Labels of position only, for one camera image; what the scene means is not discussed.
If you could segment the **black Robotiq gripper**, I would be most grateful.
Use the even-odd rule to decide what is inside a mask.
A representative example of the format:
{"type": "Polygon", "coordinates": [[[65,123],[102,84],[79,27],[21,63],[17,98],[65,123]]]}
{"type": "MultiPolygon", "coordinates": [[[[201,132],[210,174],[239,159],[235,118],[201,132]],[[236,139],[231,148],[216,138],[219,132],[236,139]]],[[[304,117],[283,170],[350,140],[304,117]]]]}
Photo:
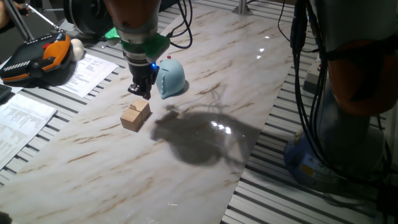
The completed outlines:
{"type": "Polygon", "coordinates": [[[151,98],[152,85],[155,83],[159,72],[159,66],[155,63],[149,63],[144,66],[129,65],[129,70],[132,74],[133,83],[128,87],[128,92],[143,96],[144,99],[149,100],[151,98]]]}

